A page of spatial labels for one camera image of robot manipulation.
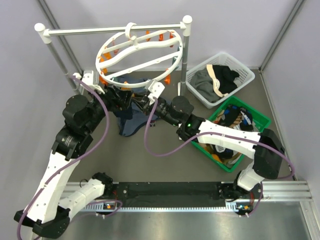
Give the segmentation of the white round clip hanger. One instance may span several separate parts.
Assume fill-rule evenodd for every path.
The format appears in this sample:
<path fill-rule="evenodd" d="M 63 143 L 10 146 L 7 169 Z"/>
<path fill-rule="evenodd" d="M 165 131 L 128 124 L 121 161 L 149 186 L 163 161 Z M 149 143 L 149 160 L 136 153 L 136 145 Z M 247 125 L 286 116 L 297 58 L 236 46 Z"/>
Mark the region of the white round clip hanger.
<path fill-rule="evenodd" d="M 128 89 L 140 88 L 146 86 L 148 81 L 141 83 L 121 83 L 117 81 L 116 78 L 171 60 L 171 66 L 166 68 L 159 76 L 151 79 L 151 82 L 158 82 L 167 78 L 167 76 L 177 69 L 183 58 L 183 39 L 181 36 L 174 29 L 168 27 L 137 36 L 134 33 L 134 27 L 136 26 L 137 25 L 133 22 L 128 23 L 124 28 L 124 31 L 118 32 L 110 37 L 98 50 L 95 67 L 99 74 L 99 80 L 103 84 Z M 174 46 L 177 47 L 176 51 L 143 63 L 135 63 L 131 67 L 127 67 L 114 73 L 108 73 L 110 67 L 120 63 L 126 58 L 130 58 L 134 54 L 139 52 L 145 53 L 147 50 L 159 50 Z"/>

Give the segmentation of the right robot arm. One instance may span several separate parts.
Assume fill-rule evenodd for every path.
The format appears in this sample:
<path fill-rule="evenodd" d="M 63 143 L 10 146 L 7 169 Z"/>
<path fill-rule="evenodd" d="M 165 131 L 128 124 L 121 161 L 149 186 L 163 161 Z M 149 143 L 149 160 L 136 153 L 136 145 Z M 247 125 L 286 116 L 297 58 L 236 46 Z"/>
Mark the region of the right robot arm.
<path fill-rule="evenodd" d="M 276 134 L 266 128 L 263 132 L 250 132 L 221 126 L 193 114 L 194 106 L 184 96 L 176 96 L 170 103 L 165 99 L 143 96 L 135 102 L 140 110 L 152 117 L 156 115 L 172 126 L 184 143 L 197 142 L 224 147 L 252 159 L 241 170 L 226 198 L 245 198 L 263 180 L 276 180 L 284 155 L 284 148 Z"/>

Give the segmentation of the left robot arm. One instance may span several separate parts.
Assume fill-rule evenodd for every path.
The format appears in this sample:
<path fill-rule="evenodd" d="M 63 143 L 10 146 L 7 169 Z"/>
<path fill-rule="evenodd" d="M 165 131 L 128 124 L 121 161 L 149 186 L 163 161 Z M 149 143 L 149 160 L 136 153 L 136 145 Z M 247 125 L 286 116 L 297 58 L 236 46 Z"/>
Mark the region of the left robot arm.
<path fill-rule="evenodd" d="M 28 206 L 14 216 L 20 227 L 30 227 L 38 238 L 58 239 L 80 210 L 97 198 L 106 199 L 113 194 L 112 178 L 98 172 L 85 186 L 61 198 L 72 172 L 88 154 L 94 130 L 108 119 L 108 112 L 130 108 L 131 97 L 129 90 L 106 87 L 103 93 L 93 92 L 92 100 L 80 94 L 67 100 L 62 112 L 64 126 L 55 137 L 37 192 Z"/>

